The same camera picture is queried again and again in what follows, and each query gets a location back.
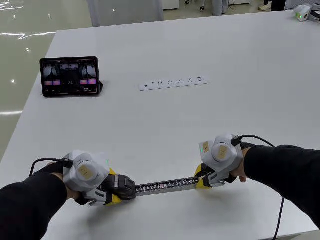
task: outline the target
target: black sleeve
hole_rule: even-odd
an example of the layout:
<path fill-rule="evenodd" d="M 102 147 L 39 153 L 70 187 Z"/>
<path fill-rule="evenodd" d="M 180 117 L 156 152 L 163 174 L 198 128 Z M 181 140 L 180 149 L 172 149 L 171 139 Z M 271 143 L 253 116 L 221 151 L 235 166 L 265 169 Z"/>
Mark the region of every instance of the black sleeve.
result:
<path fill-rule="evenodd" d="M 255 146 L 245 156 L 244 172 L 292 201 L 320 228 L 320 151 Z"/>
<path fill-rule="evenodd" d="M 65 184 L 50 173 L 5 186 L 0 190 L 1 239 L 41 239 L 66 199 Z"/>

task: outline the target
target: tiled floor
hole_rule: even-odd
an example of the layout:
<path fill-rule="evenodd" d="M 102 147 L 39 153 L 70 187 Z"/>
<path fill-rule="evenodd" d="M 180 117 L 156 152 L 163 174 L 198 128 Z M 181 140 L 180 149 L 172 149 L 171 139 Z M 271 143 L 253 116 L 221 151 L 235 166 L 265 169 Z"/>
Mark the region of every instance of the tiled floor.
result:
<path fill-rule="evenodd" d="M 232 5 L 226 15 L 258 13 L 262 3 L 253 0 L 250 4 Z M 180 9 L 164 11 L 164 19 L 212 16 L 210 0 L 203 12 L 199 8 L 199 2 L 185 5 L 185 0 L 180 0 Z M 39 72 L 39 59 L 46 55 L 55 32 L 88 28 L 92 23 L 86 0 L 6 0 L 0 2 L 0 23 L 1 160 Z M 320 236 L 316 232 L 300 236 L 299 240 L 302 239 L 320 239 Z"/>

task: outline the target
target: tape measure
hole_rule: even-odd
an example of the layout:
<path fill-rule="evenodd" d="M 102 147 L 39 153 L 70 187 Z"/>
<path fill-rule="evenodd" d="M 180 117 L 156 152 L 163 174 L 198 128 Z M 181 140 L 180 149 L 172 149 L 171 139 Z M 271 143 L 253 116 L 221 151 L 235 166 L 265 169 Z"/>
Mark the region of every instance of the tape measure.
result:
<path fill-rule="evenodd" d="M 191 190 L 196 189 L 197 183 L 199 183 L 199 178 L 196 176 L 174 179 L 169 181 L 152 182 L 147 184 L 136 185 L 135 194 L 138 197 L 145 195 Z"/>

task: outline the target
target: electrical outlet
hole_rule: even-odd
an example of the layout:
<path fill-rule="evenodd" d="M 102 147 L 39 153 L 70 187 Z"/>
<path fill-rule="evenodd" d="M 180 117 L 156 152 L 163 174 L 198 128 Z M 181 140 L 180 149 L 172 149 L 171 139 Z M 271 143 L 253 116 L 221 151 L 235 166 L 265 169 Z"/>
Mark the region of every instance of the electrical outlet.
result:
<path fill-rule="evenodd" d="M 201 76 L 198 76 L 196 79 L 198 81 L 198 84 L 202 84 L 203 79 Z"/>
<path fill-rule="evenodd" d="M 169 79 L 169 80 L 155 80 L 152 82 L 143 83 L 139 85 L 139 90 L 146 91 L 146 90 L 156 90 L 156 89 L 167 89 L 167 88 L 202 85 L 202 84 L 209 84 L 209 83 L 210 81 L 203 76 L 185 77 L 185 78 Z"/>
<path fill-rule="evenodd" d="M 176 85 L 179 87 L 182 86 L 183 84 L 184 84 L 184 81 L 182 80 L 182 78 L 176 81 Z"/>

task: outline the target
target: white table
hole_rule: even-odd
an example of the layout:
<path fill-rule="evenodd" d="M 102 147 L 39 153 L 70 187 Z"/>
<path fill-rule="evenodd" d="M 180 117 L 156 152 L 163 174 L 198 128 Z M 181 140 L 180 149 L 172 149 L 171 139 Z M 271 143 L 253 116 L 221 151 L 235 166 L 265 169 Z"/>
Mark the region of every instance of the white table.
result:
<path fill-rule="evenodd" d="M 44 99 L 38 75 L 1 162 L 1 186 L 25 179 L 34 160 L 74 149 L 105 151 L 137 184 L 192 176 L 198 143 L 224 133 L 318 149 L 319 39 L 318 24 L 290 12 L 59 31 L 47 57 L 97 56 L 105 88 L 99 97 Z M 212 82 L 138 91 L 145 81 L 195 74 Z M 251 180 L 113 207 L 70 200 L 45 239 L 264 239 L 280 203 Z M 279 235 L 316 229 L 285 202 Z"/>

